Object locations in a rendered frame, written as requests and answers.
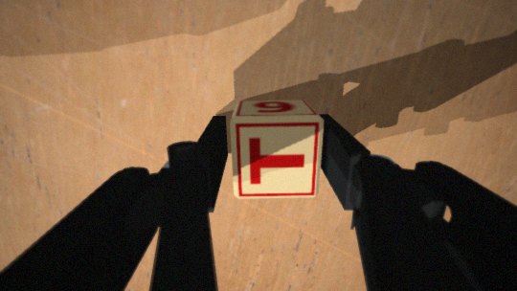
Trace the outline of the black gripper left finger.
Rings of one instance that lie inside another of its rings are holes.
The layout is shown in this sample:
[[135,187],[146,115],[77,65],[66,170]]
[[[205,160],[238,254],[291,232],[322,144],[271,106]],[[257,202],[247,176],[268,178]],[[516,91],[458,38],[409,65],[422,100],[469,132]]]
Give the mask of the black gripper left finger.
[[0,291],[124,291],[158,227],[149,291],[218,291],[209,213],[228,158],[226,116],[167,150],[157,173],[109,177],[0,272]]

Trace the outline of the cream letter block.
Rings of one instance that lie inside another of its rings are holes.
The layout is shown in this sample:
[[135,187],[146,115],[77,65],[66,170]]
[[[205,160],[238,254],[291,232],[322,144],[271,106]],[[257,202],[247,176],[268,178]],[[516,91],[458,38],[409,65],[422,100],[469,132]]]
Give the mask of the cream letter block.
[[230,121],[234,196],[319,194],[324,119],[305,101],[239,101]]

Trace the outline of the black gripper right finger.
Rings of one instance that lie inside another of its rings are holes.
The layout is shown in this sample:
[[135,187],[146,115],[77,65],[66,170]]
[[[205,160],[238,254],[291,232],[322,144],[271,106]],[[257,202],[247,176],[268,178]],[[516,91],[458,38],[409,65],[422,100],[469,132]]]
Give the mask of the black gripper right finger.
[[353,211],[367,291],[517,291],[516,205],[440,162],[371,154],[319,115],[321,169]]

